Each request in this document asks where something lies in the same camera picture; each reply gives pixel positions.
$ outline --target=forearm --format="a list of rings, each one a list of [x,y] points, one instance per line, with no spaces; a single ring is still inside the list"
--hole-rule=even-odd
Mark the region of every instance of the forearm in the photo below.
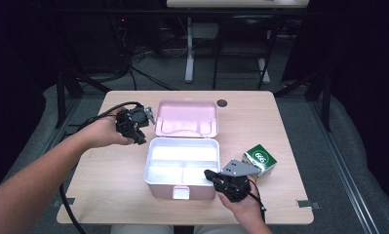
[[[255,223],[248,223],[246,225],[243,225],[243,227],[250,234],[272,234],[269,227],[262,220],[257,221]]]
[[[27,233],[88,148],[81,135],[71,136],[3,183],[0,233]]]

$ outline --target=green box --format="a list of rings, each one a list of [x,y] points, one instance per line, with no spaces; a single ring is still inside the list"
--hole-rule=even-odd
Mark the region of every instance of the green box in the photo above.
[[[261,169],[261,173],[256,174],[256,177],[270,174],[277,164],[276,159],[274,159],[261,144],[258,144],[245,152],[242,161]]]

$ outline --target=white lunch box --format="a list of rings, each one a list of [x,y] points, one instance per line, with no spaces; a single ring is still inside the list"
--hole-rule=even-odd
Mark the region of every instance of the white lunch box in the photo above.
[[[144,179],[152,195],[166,199],[212,199],[204,170],[220,171],[217,109],[208,100],[162,100],[158,105]]]

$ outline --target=gray pants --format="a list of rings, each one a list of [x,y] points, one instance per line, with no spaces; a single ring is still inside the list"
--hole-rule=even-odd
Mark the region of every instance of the gray pants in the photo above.
[[[171,225],[112,225],[111,234],[174,234]],[[194,226],[193,234],[247,234],[241,225]]]

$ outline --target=person's hand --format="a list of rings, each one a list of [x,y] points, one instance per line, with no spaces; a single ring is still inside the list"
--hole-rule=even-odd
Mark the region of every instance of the person's hand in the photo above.
[[[91,148],[104,147],[110,144],[132,144],[132,138],[123,137],[116,131],[115,116],[126,110],[125,107],[113,110],[108,116],[96,120],[91,125],[79,131],[76,135],[89,141]]]
[[[248,176],[255,183],[255,178]],[[250,182],[251,193],[258,196],[258,191],[253,183]],[[261,217],[260,204],[252,197],[247,196],[240,202],[232,203],[223,193],[217,193],[218,198],[224,207],[230,210],[237,221],[249,231],[249,233],[271,233]]]

